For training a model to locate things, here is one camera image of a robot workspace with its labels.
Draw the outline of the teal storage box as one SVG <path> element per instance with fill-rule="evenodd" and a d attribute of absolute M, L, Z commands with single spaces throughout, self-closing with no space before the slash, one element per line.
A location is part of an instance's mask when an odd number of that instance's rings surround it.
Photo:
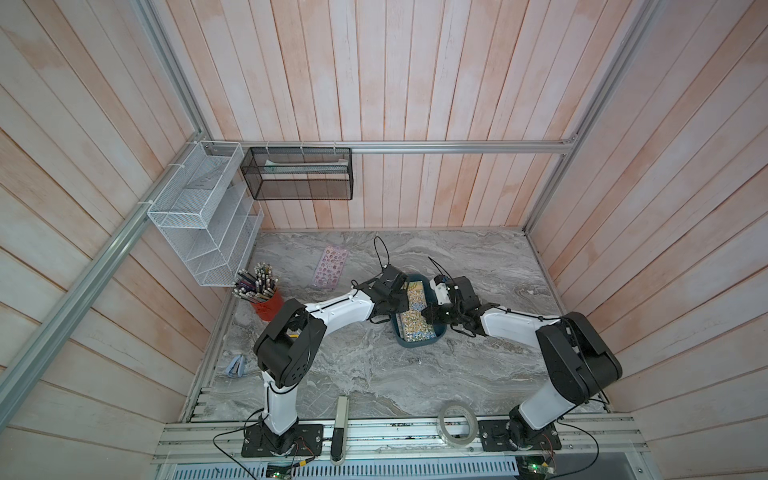
<path fill-rule="evenodd" d="M 410 273 L 407 275 L 405 288 L 408 288 L 411 283 L 420 283 L 424 291 L 425 309 L 428 307 L 437 307 L 438 301 L 435 292 L 429 284 L 430 279 L 421 274 Z M 389 323 L 392 326 L 395 339 L 397 343 L 403 348 L 418 348 L 427 345 L 431 345 L 439 341 L 446 333 L 447 326 L 440 323 L 429 323 L 421 315 L 421 312 L 417 312 L 418 319 L 425 324 L 425 329 L 420 329 L 415 334 L 403 333 L 401 325 L 401 315 L 391 314 Z"/>

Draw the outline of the colourful small sticker sheet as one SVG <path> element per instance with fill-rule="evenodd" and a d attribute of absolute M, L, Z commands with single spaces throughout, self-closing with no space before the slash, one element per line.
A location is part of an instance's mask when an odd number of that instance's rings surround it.
<path fill-rule="evenodd" d="M 429 306 L 422 281 L 409 282 L 406 288 L 408 309 L 397 314 L 400 337 L 407 343 L 435 339 L 434 326 L 427 322 L 422 312 Z"/>

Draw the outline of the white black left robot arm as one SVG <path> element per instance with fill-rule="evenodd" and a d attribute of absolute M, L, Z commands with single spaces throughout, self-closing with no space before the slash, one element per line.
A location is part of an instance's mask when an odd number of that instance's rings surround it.
<path fill-rule="evenodd" d="M 298 422 L 296 388 L 324 338 L 355 323 L 406 311 L 406 280 L 405 273 L 387 265 L 339 297 L 311 304 L 284 302 L 253 348 L 264 384 L 262 418 L 269 432 L 282 436 Z"/>

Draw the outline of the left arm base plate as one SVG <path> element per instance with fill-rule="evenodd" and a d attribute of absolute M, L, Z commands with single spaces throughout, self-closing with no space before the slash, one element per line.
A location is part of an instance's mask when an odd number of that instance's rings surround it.
<path fill-rule="evenodd" d="M 317 457 L 322 453 L 323 433 L 322 424 L 296 423 L 281 435 L 275 434 L 264 424 L 255 424 L 245 429 L 241 456 Z"/>

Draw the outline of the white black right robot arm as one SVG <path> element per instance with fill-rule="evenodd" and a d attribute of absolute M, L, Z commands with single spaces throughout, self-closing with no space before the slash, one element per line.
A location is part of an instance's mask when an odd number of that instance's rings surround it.
<path fill-rule="evenodd" d="M 486 336 L 536 347 L 548 380 L 510 413 L 513 424 L 539 431 L 586 403 L 623 376 L 623 369 L 585 315 L 557 317 L 518 312 L 480 301 L 466 277 L 438 275 L 430 281 L 437 305 L 426 319 Z"/>

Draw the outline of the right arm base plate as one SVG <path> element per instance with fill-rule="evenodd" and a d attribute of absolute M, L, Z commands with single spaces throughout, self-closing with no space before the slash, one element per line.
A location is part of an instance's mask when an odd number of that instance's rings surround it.
<path fill-rule="evenodd" d="M 553 451 L 562 443 L 553 424 L 542 430 L 531 430 L 519 420 L 480 420 L 479 439 L 485 452 Z"/>

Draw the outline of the pink sticker sheet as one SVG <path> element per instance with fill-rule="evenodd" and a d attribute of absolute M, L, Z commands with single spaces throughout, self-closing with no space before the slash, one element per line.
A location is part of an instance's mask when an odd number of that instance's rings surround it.
<path fill-rule="evenodd" d="M 334 290 L 343 273 L 349 251 L 336 245 L 325 247 L 314 271 L 311 285 L 318 289 Z"/>

